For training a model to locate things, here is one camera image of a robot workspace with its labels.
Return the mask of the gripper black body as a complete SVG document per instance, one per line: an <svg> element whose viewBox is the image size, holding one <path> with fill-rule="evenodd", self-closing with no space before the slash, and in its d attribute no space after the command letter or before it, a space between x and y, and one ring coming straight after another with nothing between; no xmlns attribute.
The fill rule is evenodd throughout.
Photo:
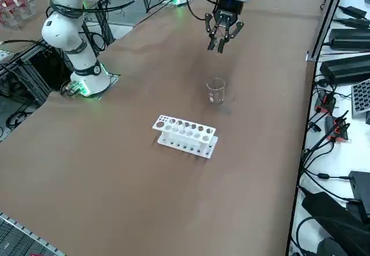
<svg viewBox="0 0 370 256"><path fill-rule="evenodd" d="M215 21L226 22L230 18L230 22L237 22L238 16L243 9L243 2L236 0L216 0L216 6L213 10Z"/></svg>

